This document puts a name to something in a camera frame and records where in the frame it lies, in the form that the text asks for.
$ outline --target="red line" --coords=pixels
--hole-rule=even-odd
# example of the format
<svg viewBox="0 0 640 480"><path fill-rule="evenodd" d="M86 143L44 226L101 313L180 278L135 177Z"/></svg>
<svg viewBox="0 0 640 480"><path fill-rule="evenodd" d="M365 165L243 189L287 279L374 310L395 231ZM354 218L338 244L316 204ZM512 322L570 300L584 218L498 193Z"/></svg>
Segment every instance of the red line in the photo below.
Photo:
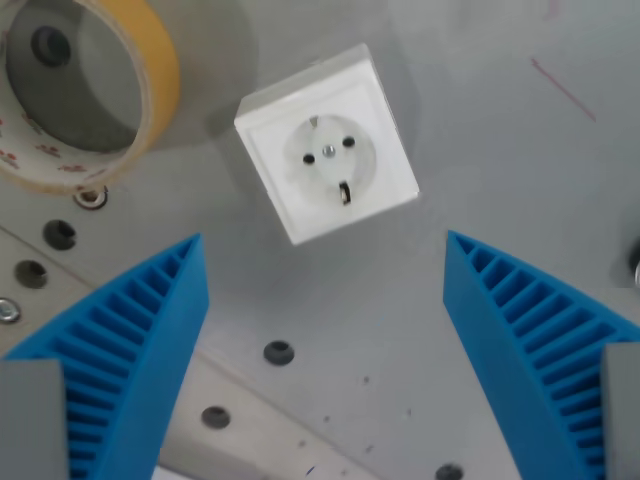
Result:
<svg viewBox="0 0 640 480"><path fill-rule="evenodd" d="M582 110L591 120L593 120L594 122L596 121L596 116L593 114L593 112L591 110L589 110L584 103L582 103L580 100L578 100L576 97L574 97L572 95L572 93L567 90L566 88L564 88L560 82L558 82L555 78L553 78L553 76L549 73L547 73L547 71L542 68L540 66L540 64L538 63L538 61L535 58L531 59L531 63L532 65L536 68L536 70L538 70L541 74L543 74L545 77L547 77L551 83L553 83L556 87L558 87L558 89L564 93L567 97L569 97L569 100L571 100L580 110Z"/></svg>

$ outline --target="power socket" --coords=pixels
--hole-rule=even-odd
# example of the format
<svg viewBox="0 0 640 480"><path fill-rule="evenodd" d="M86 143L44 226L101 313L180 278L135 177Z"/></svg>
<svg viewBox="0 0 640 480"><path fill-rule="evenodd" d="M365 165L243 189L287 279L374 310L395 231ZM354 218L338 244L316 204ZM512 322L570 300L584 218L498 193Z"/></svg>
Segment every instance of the power socket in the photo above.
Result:
<svg viewBox="0 0 640 480"><path fill-rule="evenodd" d="M235 125L294 244L420 191L366 45L245 97Z"/></svg>

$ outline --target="scratch mark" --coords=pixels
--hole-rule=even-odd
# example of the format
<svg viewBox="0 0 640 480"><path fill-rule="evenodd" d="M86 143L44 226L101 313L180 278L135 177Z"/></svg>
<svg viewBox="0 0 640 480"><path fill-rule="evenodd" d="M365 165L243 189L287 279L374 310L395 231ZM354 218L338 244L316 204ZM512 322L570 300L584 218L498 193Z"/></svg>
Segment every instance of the scratch mark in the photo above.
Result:
<svg viewBox="0 0 640 480"><path fill-rule="evenodd" d="M549 9L542 20L548 22L560 14L560 0L549 0Z"/></svg>
<svg viewBox="0 0 640 480"><path fill-rule="evenodd" d="M536 70L538 70L541 74L547 77L549 81L553 83L562 93L564 93L569 98L569 100L571 100L576 105L576 107L582 110L587 115L587 117L589 117L594 122L596 121L596 116L593 114L593 112L589 110L584 103L582 103L580 100L574 97L569 90L564 88L560 84L560 82L558 82L555 78L553 78L551 74L547 73L547 71L540 66L540 64L535 58L531 59L531 64L536 68Z"/></svg>

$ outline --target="tape roll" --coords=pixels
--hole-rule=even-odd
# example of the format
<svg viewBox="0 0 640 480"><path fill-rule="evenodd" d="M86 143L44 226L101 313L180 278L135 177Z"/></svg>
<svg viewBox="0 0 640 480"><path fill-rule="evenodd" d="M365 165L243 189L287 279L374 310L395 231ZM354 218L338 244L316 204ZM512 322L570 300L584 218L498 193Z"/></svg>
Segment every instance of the tape roll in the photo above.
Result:
<svg viewBox="0 0 640 480"><path fill-rule="evenodd" d="M117 152L89 152L54 138L25 113L6 69L11 26L27 0L0 0L0 172L27 188L75 194L113 183L169 125L180 96L180 68L162 22L145 0L75 0L122 42L140 90L140 125Z"/></svg>

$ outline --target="gray block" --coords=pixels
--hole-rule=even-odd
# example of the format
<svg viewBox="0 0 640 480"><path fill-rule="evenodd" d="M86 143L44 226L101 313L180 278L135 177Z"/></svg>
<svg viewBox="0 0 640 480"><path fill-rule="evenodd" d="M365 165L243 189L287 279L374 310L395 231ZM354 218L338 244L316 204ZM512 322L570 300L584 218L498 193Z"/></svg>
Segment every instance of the gray block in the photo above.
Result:
<svg viewBox="0 0 640 480"><path fill-rule="evenodd" d="M602 357L607 480L640 478L640 343L607 345Z"/></svg>
<svg viewBox="0 0 640 480"><path fill-rule="evenodd" d="M0 477L69 478L64 378L57 360L0 362Z"/></svg>

